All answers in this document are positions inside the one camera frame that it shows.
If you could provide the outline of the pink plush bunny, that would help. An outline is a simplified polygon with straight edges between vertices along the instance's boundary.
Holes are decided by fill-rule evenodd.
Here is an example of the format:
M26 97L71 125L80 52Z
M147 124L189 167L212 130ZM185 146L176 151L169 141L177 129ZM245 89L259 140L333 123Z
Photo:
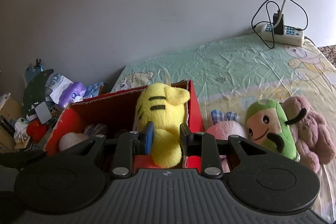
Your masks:
M237 113L232 111L223 113L220 110L212 110L211 120L213 125L206 129L206 133L214 135L216 139L228 140L230 135L239 135L248 139L248 132L238 122L239 116Z

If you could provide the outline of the yellow tiger plush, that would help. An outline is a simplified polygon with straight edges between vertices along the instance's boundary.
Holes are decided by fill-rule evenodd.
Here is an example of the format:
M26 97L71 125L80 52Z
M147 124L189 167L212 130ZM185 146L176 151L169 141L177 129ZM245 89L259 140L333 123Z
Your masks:
M161 168L172 168L182 158L179 126L185 122L189 100L188 90L163 83L149 85L137 100L133 129L142 131L147 122L153 122L150 154Z

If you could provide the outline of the red cardboard box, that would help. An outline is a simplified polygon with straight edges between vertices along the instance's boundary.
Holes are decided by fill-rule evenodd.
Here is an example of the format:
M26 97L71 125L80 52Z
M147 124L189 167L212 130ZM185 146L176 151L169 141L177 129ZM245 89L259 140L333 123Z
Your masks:
M192 81L185 80L170 86L189 91L190 100L186 104L184 123L189 126L191 132L203 131L203 118ZM59 141L63 135L69 132L83 133L86 126L90 124L106 125L107 131L105 134L111 139L119 137L122 133L135 131L133 129L135 107L145 88L146 86L142 86L110 95L101 95L97 98L69 105L62 112L45 145L47 154L52 156L60 152ZM182 159L183 156L176 166L184 165ZM151 154L136 156L134 165L136 168L160 168L155 165Z

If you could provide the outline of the green avocado plush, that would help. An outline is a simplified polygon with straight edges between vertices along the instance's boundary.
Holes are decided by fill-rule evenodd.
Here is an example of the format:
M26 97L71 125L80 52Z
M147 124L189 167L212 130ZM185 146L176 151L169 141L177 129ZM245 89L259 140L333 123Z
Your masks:
M298 152L287 121L280 103L271 99L254 102L245 115L245 127L251 141L284 157L297 160Z

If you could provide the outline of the white plush bunny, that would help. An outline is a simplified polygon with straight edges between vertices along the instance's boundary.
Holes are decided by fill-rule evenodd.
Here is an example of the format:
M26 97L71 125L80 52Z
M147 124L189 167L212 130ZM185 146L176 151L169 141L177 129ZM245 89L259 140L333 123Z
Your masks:
M83 133L69 132L61 137L59 141L59 151L64 151L95 135L105 135L106 131L107 127L104 124L90 124L86 126Z

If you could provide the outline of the mauve plush bear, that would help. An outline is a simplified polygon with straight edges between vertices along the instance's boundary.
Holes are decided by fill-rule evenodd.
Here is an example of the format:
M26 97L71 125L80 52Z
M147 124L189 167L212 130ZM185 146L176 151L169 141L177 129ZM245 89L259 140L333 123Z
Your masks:
M335 143L323 115L313 111L303 96L289 97L281 104L293 135L299 162L315 173L335 158Z

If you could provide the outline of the green cartoon bed sheet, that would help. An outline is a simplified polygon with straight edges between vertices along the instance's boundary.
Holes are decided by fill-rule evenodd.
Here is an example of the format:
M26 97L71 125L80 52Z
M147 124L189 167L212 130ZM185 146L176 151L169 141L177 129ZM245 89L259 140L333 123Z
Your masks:
M284 102L302 95L322 114L335 135L335 67L311 42L268 49L256 35L212 42L127 65L113 91L191 80L205 127L211 112L233 111L244 120L248 107L264 98Z

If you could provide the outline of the purple tissue pack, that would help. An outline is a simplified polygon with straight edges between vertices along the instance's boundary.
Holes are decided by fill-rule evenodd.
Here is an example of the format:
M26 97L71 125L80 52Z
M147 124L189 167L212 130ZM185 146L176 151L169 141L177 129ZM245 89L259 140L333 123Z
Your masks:
M72 83L62 92L58 105L66 108L71 103L82 101L86 91L81 82Z

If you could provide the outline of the red plush toy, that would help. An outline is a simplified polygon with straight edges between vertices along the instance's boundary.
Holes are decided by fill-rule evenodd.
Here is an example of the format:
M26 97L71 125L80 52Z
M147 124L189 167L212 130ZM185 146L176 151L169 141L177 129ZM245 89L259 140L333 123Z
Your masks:
M39 143L46 134L49 126L42 124L39 118L32 120L27 126L26 133L31 137L34 143Z

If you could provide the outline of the small white frog figurine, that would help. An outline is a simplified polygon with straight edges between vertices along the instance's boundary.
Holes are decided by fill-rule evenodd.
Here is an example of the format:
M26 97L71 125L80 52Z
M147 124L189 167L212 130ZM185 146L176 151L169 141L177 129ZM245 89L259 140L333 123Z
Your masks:
M24 143L28 139L27 135L27 127L29 123L26 121L25 118L18 118L18 120L15 122L14 129L14 141L16 144L18 143Z

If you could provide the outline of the blue bottle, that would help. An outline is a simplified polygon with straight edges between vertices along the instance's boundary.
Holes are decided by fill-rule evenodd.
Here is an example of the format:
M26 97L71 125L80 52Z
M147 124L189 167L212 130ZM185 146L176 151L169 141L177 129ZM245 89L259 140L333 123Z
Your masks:
M35 65L29 63L29 66L26 68L25 72L26 83L32 81L35 76L37 76L40 72L43 71L41 59L36 59L35 62L36 62Z

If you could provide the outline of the small brown cardboard box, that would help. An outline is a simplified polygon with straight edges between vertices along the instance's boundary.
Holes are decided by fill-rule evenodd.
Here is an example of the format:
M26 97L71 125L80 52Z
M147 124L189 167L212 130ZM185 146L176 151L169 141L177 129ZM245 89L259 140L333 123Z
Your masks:
M11 93L3 94L1 96L1 153L15 148L14 126L22 116L22 105L11 96Z

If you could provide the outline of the black charger plug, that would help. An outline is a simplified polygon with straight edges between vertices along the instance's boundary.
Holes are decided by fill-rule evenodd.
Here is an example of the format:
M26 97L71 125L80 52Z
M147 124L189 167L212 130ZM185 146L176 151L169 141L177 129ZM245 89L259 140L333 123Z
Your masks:
M280 10L273 14L273 32L276 35L284 34L284 15L280 14Z

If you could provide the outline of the white power strip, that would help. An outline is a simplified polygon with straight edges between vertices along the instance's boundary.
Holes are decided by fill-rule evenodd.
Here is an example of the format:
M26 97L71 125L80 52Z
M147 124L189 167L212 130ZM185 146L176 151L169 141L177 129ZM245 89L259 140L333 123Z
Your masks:
M303 42L305 40L304 31L297 30L293 27L284 27L284 34L274 34L272 33L272 28L269 23L265 24L261 29L261 38L265 41L269 42L276 42L276 43L283 43L289 44L292 46L303 46Z

